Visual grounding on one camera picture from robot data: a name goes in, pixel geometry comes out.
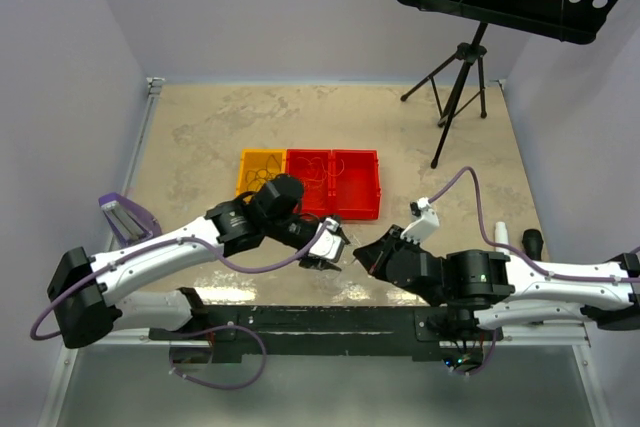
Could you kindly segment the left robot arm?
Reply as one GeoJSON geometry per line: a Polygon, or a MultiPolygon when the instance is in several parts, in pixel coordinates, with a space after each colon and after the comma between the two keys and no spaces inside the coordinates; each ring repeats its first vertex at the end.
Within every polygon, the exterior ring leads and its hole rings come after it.
{"type": "Polygon", "coordinates": [[[169,233],[119,250],[65,252],[47,288],[57,336],[83,348],[117,330],[137,328],[200,337],[207,315],[188,290],[150,293],[145,286],[181,270],[220,262],[243,274],[268,273],[292,263],[335,268],[348,240],[335,216],[302,212],[300,180],[279,174],[256,191],[222,202],[169,233]]]}

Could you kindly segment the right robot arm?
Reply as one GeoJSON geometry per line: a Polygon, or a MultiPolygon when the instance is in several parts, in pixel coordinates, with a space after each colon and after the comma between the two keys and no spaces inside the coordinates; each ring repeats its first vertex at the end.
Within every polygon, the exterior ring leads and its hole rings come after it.
{"type": "Polygon", "coordinates": [[[392,226],[359,247],[355,259],[373,278],[447,309],[445,326],[459,340],[478,330],[546,320],[591,321],[605,331],[639,327],[639,259],[604,263],[532,262],[477,249],[437,257],[392,226]]]}

